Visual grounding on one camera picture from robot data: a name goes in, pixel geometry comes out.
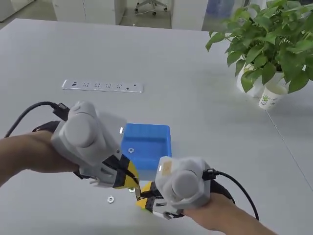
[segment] human hand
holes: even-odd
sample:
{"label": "human hand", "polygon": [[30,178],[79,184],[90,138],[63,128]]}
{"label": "human hand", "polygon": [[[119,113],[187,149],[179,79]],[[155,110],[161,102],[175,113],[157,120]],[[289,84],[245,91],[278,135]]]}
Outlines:
{"label": "human hand", "polygon": [[237,210],[240,209],[224,195],[211,193],[210,201],[204,207],[184,210],[183,213],[208,230],[223,232],[228,218]]}
{"label": "human hand", "polygon": [[24,168],[41,173],[73,172],[79,166],[63,158],[52,146],[52,133],[38,131],[25,135],[27,157]]}

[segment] yellow and black tape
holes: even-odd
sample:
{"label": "yellow and black tape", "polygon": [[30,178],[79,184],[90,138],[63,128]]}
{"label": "yellow and black tape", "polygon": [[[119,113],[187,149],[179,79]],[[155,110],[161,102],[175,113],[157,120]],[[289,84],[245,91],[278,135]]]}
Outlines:
{"label": "yellow and black tape", "polygon": [[102,163],[117,172],[113,188],[135,188],[138,186],[139,177],[135,165],[124,155],[121,156],[120,160],[112,155]]}
{"label": "yellow and black tape", "polygon": [[[141,192],[143,193],[143,192],[151,191],[155,187],[156,187],[155,182],[150,181],[141,189]],[[143,198],[143,199],[138,200],[136,202],[136,205],[142,208],[143,210],[147,210],[152,213],[155,200],[156,200],[155,197]]]}

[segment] forearm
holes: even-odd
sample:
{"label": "forearm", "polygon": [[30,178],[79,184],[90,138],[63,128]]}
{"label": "forearm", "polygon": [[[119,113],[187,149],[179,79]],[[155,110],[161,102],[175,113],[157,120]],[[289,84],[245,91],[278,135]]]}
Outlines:
{"label": "forearm", "polygon": [[0,187],[23,170],[27,157],[27,137],[16,136],[0,140]]}
{"label": "forearm", "polygon": [[221,225],[226,235],[275,235],[254,217],[241,209],[234,210]]}

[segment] gray table surface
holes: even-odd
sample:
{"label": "gray table surface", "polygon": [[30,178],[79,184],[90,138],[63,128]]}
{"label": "gray table surface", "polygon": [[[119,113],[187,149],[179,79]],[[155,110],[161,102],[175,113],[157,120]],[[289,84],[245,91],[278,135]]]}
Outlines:
{"label": "gray table surface", "polygon": [[[206,32],[14,20],[0,31],[0,134],[43,100],[89,100],[129,122],[169,125],[174,158],[202,156],[233,175],[277,233],[312,234],[310,186],[268,114],[236,88],[227,43],[208,54],[207,40]],[[65,79],[136,81],[145,92],[63,91]],[[39,108],[14,134],[52,119],[50,109]],[[252,213],[236,186],[219,182]],[[188,218],[162,220],[134,203],[127,190],[91,187],[72,173],[25,171],[0,189],[0,234],[208,234]]]}

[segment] orange label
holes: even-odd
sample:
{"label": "orange label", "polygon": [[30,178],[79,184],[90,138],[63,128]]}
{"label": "orange label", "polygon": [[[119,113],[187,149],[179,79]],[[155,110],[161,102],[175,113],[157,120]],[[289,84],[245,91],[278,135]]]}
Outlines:
{"label": "orange label", "polygon": [[172,161],[163,164],[162,176],[170,175],[172,170]]}

